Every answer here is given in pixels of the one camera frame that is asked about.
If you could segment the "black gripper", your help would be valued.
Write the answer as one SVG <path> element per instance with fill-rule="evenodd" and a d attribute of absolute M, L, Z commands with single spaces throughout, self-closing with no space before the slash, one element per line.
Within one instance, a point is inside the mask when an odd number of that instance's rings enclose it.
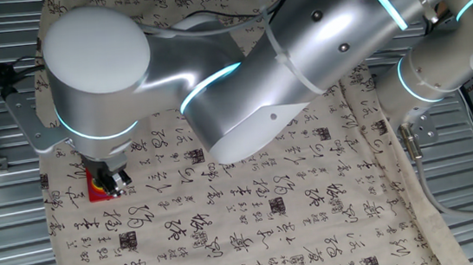
<path fill-rule="evenodd" d="M 92 178 L 101 185 L 110 198 L 121 197 L 126 194 L 127 186 L 132 179 L 126 173 L 127 158 L 124 153 L 105 159 L 90 157 L 81 158 Z"/>

